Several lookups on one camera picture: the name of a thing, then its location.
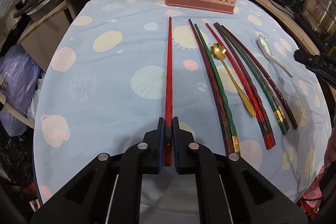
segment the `screw head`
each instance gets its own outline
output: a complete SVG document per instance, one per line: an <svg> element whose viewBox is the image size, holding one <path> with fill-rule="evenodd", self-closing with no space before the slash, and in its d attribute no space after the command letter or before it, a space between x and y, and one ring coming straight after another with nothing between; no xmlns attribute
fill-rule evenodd
<svg viewBox="0 0 336 224"><path fill-rule="evenodd" d="M106 153L101 153L98 155L98 160L100 161L107 160L108 158L109 158L109 155L107 155Z"/></svg>
<svg viewBox="0 0 336 224"><path fill-rule="evenodd" d="M147 147L148 147L148 144L146 144L146 143L139 143L138 144L138 148L141 149L141 150L146 149Z"/></svg>
<svg viewBox="0 0 336 224"><path fill-rule="evenodd" d="M190 143L189 148L192 150L199 149L200 145L198 143Z"/></svg>
<svg viewBox="0 0 336 224"><path fill-rule="evenodd" d="M229 154L229 159L232 160L232 161L236 161L236 160L239 160L239 155L236 154L236 153L231 153Z"/></svg>

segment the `chopstick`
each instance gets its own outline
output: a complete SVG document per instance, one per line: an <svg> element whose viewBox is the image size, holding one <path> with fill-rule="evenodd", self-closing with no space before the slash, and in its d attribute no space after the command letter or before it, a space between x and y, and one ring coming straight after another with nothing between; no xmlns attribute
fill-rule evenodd
<svg viewBox="0 0 336 224"><path fill-rule="evenodd" d="M214 30L210 27L210 25L208 23L205 24L208 29L210 30L210 32L212 33L212 35L214 36L214 38L217 40L217 42L223 46L224 46L224 43L222 42L222 40L218 37L218 35L214 32ZM268 134L269 130L268 128L266 128L267 130L265 130L264 126L263 126L263 123L265 123L265 115L263 114L263 112L260 110L260 107L258 105L258 102L257 102L257 99L255 98L255 96L253 95L253 92L251 90L251 87L249 86L249 84L247 83L247 80L244 76L244 73L240 70L238 64L236 63L236 61L234 60L234 58L232 57L231 53L226 49L226 55L230 61L230 63L232 64L233 68L235 69L241 83L243 84L244 86L244 89L246 91L246 94L248 95L251 103L253 104L254 106L254 109L256 110L256 114L257 114L257 120L258 120L258 123L260 125L260 129L261 129L261 132L262 132L262 135L265 136L266 134ZM273 143L270 143L270 138L264 138L264 142L265 142L265 146L267 149L271 149L273 147Z"/></svg>
<svg viewBox="0 0 336 224"><path fill-rule="evenodd" d="M207 69L207 74L211 75L211 72L213 74L213 77L210 78L209 77L209 81L211 84L211 88L215 89L215 87L218 88L218 94L216 95L214 93L214 98L215 100L219 100L221 102L221 105L224 109L224 113L226 113L226 120L224 120L224 132L222 130L222 135L223 135L223 139L225 138L227 140L227 146L228 146L228 150L227 150L227 155L229 153L237 153L240 154L240 148L239 148L239 141L238 141L238 136L236 133L236 127L233 123L233 118L232 118L232 113L228 104L228 100L227 97L225 95L224 92L224 87L223 84L221 82L221 78L219 77L218 71L216 69L215 63L212 59L211 53L208 49L208 46L205 43L205 40L201 34L201 32L199 31L199 28L197 27L197 25L193 25L192 21L189 19L189 24L192 27L194 36L196 38L196 41L199 45L199 49L201 51L202 54L202 58L204 61L204 64L206 64L206 69Z"/></svg>
<svg viewBox="0 0 336 224"><path fill-rule="evenodd" d="M244 76L246 78L246 81L248 82L248 84L251 88L251 91L253 93L253 96L254 96L255 100L258 102L257 107L259 109L259 115L260 115L260 120L258 120L258 123L259 123L259 127L260 127L260 130L261 130L263 139L264 139L266 149L270 150L272 147L275 146L276 143L275 143L274 137L272 137L273 136L273 130L272 130L272 127L271 127L270 122L268 120L266 110L263 107L263 102L261 101L261 98L258 95L257 89L255 88L255 86L252 82L252 79L251 79L250 75L248 74L245 66L242 63L242 61L240 60L238 54L233 49L231 44L228 42L226 37L220 31L220 25L218 23L215 23L214 26L217 29L217 31L219 32L219 34L222 36L222 38L224 39L226 45L230 49L230 52L233 54L234 58L236 59L236 62L239 64L239 67L240 67L242 73L244 74Z"/></svg>
<svg viewBox="0 0 336 224"><path fill-rule="evenodd" d="M260 75L260 78L261 78L261 80L263 81L263 83L264 83L264 85L265 85L265 87L268 89L268 91L269 91L269 93L271 94L271 96L272 96L272 98L273 98L273 101L275 102L275 104L277 105L277 110L276 110L276 114L275 114L275 116L276 117L279 117L279 118L282 118L283 119L283 123L284 123L284 125L285 125L285 127L286 127L286 130L285 129L283 129L283 130L281 130L282 131L282 134L283 135L285 135L286 133L287 133L287 131L289 130L289 124L288 124L288 122L287 122L287 119L286 119L286 117L284 118L283 117L283 112L282 112L282 109L281 109L281 107L280 107L280 105L279 105L279 103L278 103L278 100L275 98L275 96L274 96L274 93L273 93L273 90L269 87L269 85L268 85L268 83L266 82L266 80L264 79L264 77L262 77L261 76L261 73L260 73L260 71L259 71L259 68L256 66L256 64L253 62L253 60L250 58L250 56L249 55L247 55L247 52L246 51L244 51L244 49L237 43L236 44L237 45L237 47L239 47L240 48L240 50L245 54L245 56L246 56L246 58L249 60L249 62L250 62L250 64L254 67L254 69L256 70L256 72L258 72L258 74Z"/></svg>
<svg viewBox="0 0 336 224"><path fill-rule="evenodd" d="M282 115L280 113L280 111L277 109L277 104L274 102L270 92L268 91L267 87L265 86L264 82L262 81L262 76L260 75L260 73L258 71L256 71L254 69L254 67L252 66L251 62L248 60L248 58L246 57L246 55L244 54L244 52L238 47L238 45L235 43L234 40L231 39L231 37L224 31L224 29L220 26L220 30L223 33L223 35L227 38L227 40L234 46L234 48L237 50L237 52L239 53L239 55L243 58L243 60L245 61L245 63L247 64L247 66L249 67L249 69L251 70L251 72L253 73L254 77L256 78L256 80L258 81L260 87L262 88L263 92L266 95L266 98L269 102L269 105L272 108L272 111L278 121L278 125L281 129L282 134L286 134L287 133L287 129L286 126L283 122L283 118Z"/></svg>
<svg viewBox="0 0 336 224"><path fill-rule="evenodd" d="M226 30L226 32L232 37L233 40L236 41L236 43L238 45L241 46L241 48L243 48L243 50L247 53L247 55L253 60L253 62L256 64L256 66L260 69L260 71L263 73L263 75L265 76L265 78L267 79L267 81L269 82L269 84L271 85L271 87L274 89L277 97L279 98L284 110L286 111L289 120L292 123L292 126L294 129L297 129L298 124L295 120L295 117L293 115L292 110L290 109L289 105L287 104L285 98L283 97L283 95L281 94L280 90L278 89L278 87L276 86L276 84L274 83L274 81L272 80L272 78L269 76L269 74L267 73L267 71L264 69L264 67L258 62L258 60L254 57L254 55L244 46L244 44L242 44L227 28L225 28L223 26L224 30ZM279 111L281 112L281 115L283 117L283 121L285 120L285 114L283 113L282 109L280 108Z"/></svg>
<svg viewBox="0 0 336 224"><path fill-rule="evenodd" d="M172 125L173 125L173 69L171 17L168 21L167 80L165 106L165 148L164 166L172 165Z"/></svg>
<svg viewBox="0 0 336 224"><path fill-rule="evenodd" d="M212 90L212 93L213 93L213 96L214 96L214 100L215 100L215 104L216 104L216 108L217 108L217 113L218 113L218 118L219 118L219 122L220 122L220 127L221 127L221 131L222 131L225 152L226 152L226 155L228 156L230 153L235 152L235 148L233 146L231 131L230 131L230 127L229 127L229 124L228 124L228 121L227 121L226 111L225 111L224 106L223 106L223 100L222 100L221 94L219 92L219 87L216 83L214 72L212 71L210 62L209 62L209 60L206 56L205 50L203 49L202 42L201 42L200 38L198 37L196 29L195 29L195 27L194 27L194 25L193 25L193 23L190 19L189 19L189 24L191 26L191 29L192 29L193 33L194 33L195 39L196 39L198 47L199 47L199 51L201 52L201 56L202 56L202 59L203 59L204 65L205 65L207 75L209 77L209 82L210 82L211 90Z"/></svg>

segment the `light blue tablecloth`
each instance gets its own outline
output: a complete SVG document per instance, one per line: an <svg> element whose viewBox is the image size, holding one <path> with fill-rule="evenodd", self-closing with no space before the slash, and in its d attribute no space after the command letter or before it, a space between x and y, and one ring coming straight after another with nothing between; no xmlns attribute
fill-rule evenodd
<svg viewBox="0 0 336 224"><path fill-rule="evenodd" d="M224 154L216 107L188 19L199 25L209 46L215 40L204 23L219 22L257 57L297 118L298 129L291 128L283 136L251 74L277 143L266 150L256 118L248 115L224 67L216 61L242 157L296 201L323 165L331 132L327 106L315 75L294 61L293 39L248 0L237 1L234 15L168 7L164 0L87 3L58 46L41 90L34 161L43 201L99 153L123 153L157 127L164 116L169 16L174 44L173 108L181 127L214 153ZM268 38L274 55L294 78L263 57L255 43L259 33ZM173 168L164 168L158 176L144 177L142 223L197 223L197 211L193 176L177 176Z"/></svg>

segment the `maroon chopstick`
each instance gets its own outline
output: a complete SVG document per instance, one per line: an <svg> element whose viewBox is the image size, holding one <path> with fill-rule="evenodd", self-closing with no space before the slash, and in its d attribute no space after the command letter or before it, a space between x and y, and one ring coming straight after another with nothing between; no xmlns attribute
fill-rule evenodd
<svg viewBox="0 0 336 224"><path fill-rule="evenodd" d="M232 140L232 136L231 136L231 132L230 132L230 127L227 121L227 116L226 116L226 111L224 109L223 106L223 101L222 101L222 97L221 94L219 93L219 88L218 85L216 83L216 79L215 79L215 75L212 71L210 62L207 58L207 55L205 53L205 50L203 49L202 46L202 42L200 40L200 38L198 37L198 34L196 32L196 29L192 23L192 21L189 19L189 24L191 26L191 29L193 30L195 39L197 41L198 47L199 47L199 51L201 52L201 56L205 65L205 69L209 78L209 82L210 82L210 86L211 86L211 90L214 96L214 100L215 100L215 104L216 104L216 108L217 108L217 113L218 113L218 118L219 118L219 122L220 122L220 127L222 130L222 136L223 136L223 142L224 142L224 147L225 147L225 152L226 155L228 156L230 153L235 153L235 147L233 144L233 140Z"/></svg>

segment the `flower-shaped spoon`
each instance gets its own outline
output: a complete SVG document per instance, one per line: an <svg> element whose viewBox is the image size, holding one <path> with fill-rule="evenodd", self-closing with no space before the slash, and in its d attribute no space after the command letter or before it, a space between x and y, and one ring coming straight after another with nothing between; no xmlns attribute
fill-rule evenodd
<svg viewBox="0 0 336 224"><path fill-rule="evenodd" d="M213 56L217 59L220 60L222 62L222 64L224 65L228 75L230 76L233 84L235 85L238 94L241 98L241 100L243 101L243 104L246 108L246 110L253 116L256 117L257 114L255 112L255 109L253 107L253 105L251 104L251 102L249 101L249 99L247 98L247 96L245 95L245 93L242 91L242 89L239 87L239 85L237 84L236 80L233 78L231 72L229 71L229 68L226 66L226 64L224 63L224 59L226 58L226 49L223 46L220 46L218 43L215 43L211 48L210 48L210 52L213 54Z"/></svg>

